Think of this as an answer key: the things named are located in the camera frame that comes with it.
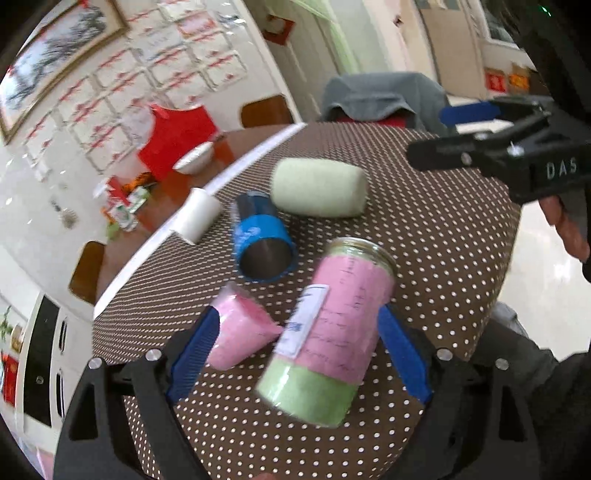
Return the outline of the person's right hand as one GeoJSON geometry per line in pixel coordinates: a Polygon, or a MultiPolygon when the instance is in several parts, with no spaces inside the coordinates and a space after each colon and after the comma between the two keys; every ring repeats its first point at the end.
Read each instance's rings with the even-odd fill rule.
{"type": "Polygon", "coordinates": [[[590,256],[590,246],[586,238],[580,233],[579,227],[568,216],[557,196],[543,198],[539,205],[548,224],[554,227],[561,238],[566,252],[585,263],[590,256]]]}

